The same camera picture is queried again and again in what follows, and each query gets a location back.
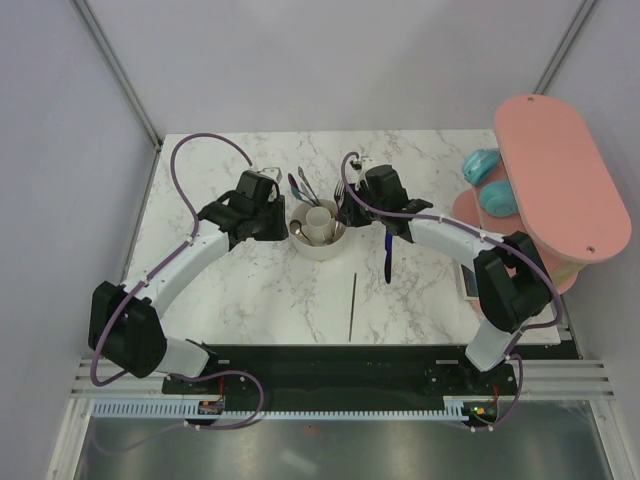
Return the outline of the teal handled silver fork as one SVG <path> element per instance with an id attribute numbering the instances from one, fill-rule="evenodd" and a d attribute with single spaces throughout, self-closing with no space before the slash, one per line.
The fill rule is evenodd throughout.
<path id="1" fill-rule="evenodd" d="M 335 218 L 334 235 L 337 235 L 340 231 L 343 231 L 345 229 L 345 225 L 341 222 L 339 217 L 339 212 L 342 206 L 342 202 L 344 200 L 344 195 L 345 195 L 344 182 L 342 180 L 338 180 L 333 193 L 334 203 L 336 205 L 336 213 L 334 216 Z"/>

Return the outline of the silver small spoon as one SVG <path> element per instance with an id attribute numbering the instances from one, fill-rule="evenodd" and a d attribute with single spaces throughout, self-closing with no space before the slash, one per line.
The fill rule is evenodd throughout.
<path id="1" fill-rule="evenodd" d="M 309 237 L 302 230 L 302 223 L 301 223 L 300 220 L 292 219 L 289 222 L 289 229 L 290 229 L 290 232 L 293 235 L 295 235 L 296 237 L 302 238 L 306 242 L 307 245 L 310 245 L 310 246 L 313 245 L 312 241 L 309 239 Z"/>

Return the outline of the teal plastic spoon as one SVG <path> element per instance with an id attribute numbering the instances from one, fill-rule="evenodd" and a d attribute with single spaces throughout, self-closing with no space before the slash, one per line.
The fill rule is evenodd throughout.
<path id="1" fill-rule="evenodd" d="M 291 193 L 294 196 L 295 199 L 297 199 L 298 201 L 305 203 L 307 205 L 310 205 L 312 207 L 315 206 L 315 203 L 312 202 L 311 200 L 309 200 L 307 197 L 305 197 L 297 188 L 295 188 L 294 186 L 290 187 L 291 189 Z"/>

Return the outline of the blue plastic knife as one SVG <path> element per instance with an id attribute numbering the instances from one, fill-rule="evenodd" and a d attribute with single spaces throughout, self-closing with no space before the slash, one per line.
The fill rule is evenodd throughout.
<path id="1" fill-rule="evenodd" d="M 385 233 L 385 260 L 384 260 L 384 279 L 387 284 L 391 283 L 392 278 L 392 253 L 393 253 L 393 235 L 389 232 Z"/>

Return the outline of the purple long-handled spoon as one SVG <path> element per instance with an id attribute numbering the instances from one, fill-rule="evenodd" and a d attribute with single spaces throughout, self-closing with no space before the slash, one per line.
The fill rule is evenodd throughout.
<path id="1" fill-rule="evenodd" d="M 300 190 L 300 188 L 299 188 L 299 185 L 298 185 L 297 181 L 295 180 L 294 176 L 293 176 L 291 173 L 288 173 L 288 174 L 287 174 L 287 179 L 288 179 L 288 182 L 289 182 L 289 186 L 290 186 L 290 187 L 291 187 L 291 186 L 294 186 L 294 187 L 295 187 L 295 188 L 297 188 L 297 189 L 298 189 L 298 190 L 299 190 L 299 191 L 300 191 L 300 192 L 301 192 L 305 197 L 307 197 L 307 196 L 306 196 L 306 194 L 305 194 L 305 193 L 303 193 L 303 192 Z"/>

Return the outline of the white round divided container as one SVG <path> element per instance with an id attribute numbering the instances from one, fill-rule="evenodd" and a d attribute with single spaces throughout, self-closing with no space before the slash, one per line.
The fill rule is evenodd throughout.
<path id="1" fill-rule="evenodd" d="M 312 241 L 313 245 L 296 237 L 290 232 L 290 239 L 297 252 L 305 259 L 312 261 L 326 261 L 341 255 L 348 244 L 347 229 L 334 235 L 336 205 L 333 200 L 321 199 L 320 206 L 299 204 L 292 212 L 292 219 L 300 220 L 302 230 Z"/>

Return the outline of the dark chopstick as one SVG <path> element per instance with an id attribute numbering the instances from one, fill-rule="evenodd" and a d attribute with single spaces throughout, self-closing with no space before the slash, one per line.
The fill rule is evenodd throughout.
<path id="1" fill-rule="evenodd" d="M 348 330 L 348 342 L 351 343 L 353 336 L 353 325 L 354 325 L 354 315 L 355 315 L 355 303 L 356 303 L 356 294 L 357 294 L 357 279 L 358 274 L 354 272 L 353 281 L 352 281 L 352 291 L 351 291 L 351 303 L 350 303 L 350 315 L 349 315 L 349 330 Z"/>

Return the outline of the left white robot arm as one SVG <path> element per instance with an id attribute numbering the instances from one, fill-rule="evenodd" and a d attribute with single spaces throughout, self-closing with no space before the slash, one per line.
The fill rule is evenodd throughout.
<path id="1" fill-rule="evenodd" d="M 177 296 L 209 265 L 243 241 L 283 241 L 288 236 L 278 167 L 246 170 L 235 189 L 204 206 L 194 227 L 153 267 L 120 285 L 93 292 L 88 345 L 137 378 L 154 372 L 184 377 L 198 393 L 219 382 L 202 345 L 165 335 L 161 319 Z"/>

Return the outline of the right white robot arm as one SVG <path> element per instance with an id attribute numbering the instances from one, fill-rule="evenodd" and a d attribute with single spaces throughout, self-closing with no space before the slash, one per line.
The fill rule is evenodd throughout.
<path id="1" fill-rule="evenodd" d="M 553 282 L 531 237 L 489 232 L 439 212 L 432 203 L 411 199 L 389 164 L 352 163 L 358 180 L 347 179 L 349 153 L 340 166 L 344 193 L 338 219 L 348 227 L 384 226 L 390 247 L 395 238 L 428 247 L 464 265 L 475 275 L 484 319 L 465 350 L 458 381 L 467 392 L 483 392 L 494 381 L 493 369 L 511 355 L 531 319 L 558 299 Z"/>

